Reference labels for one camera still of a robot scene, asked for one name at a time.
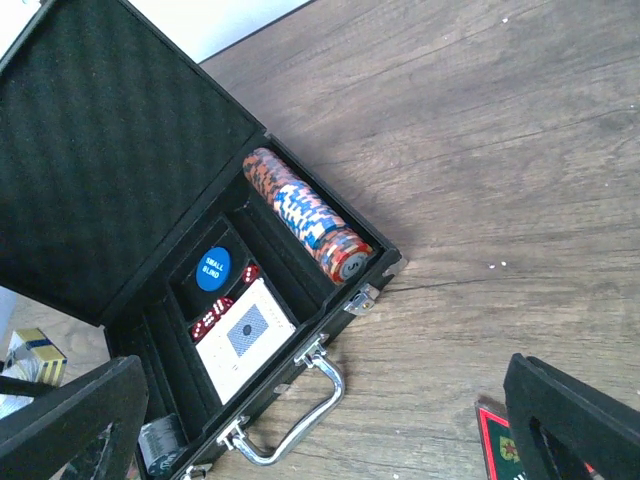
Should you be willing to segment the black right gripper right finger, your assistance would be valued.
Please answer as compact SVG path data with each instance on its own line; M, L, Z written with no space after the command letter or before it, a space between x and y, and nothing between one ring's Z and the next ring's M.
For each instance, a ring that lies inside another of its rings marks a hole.
M529 479L639 477L639 412L516 353L503 383L510 430Z

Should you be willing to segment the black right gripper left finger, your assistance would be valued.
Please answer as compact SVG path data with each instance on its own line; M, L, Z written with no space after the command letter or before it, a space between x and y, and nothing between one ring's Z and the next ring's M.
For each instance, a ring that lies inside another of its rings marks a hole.
M141 359L118 357L62 386L1 378L3 394L32 402L1 419L1 477L126 477L149 392Z

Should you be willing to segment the red black triangular card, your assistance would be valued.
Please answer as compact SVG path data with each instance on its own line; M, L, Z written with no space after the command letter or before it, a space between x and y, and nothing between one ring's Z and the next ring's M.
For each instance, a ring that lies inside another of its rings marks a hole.
M489 480L527 479L512 437L506 407L481 395L475 402L481 446Z

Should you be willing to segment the white playing card deck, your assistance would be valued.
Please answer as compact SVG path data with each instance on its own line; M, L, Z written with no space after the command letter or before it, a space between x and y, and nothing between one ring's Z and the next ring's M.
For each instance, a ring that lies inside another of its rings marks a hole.
M251 283L196 345L220 401L239 393L295 330L265 282Z

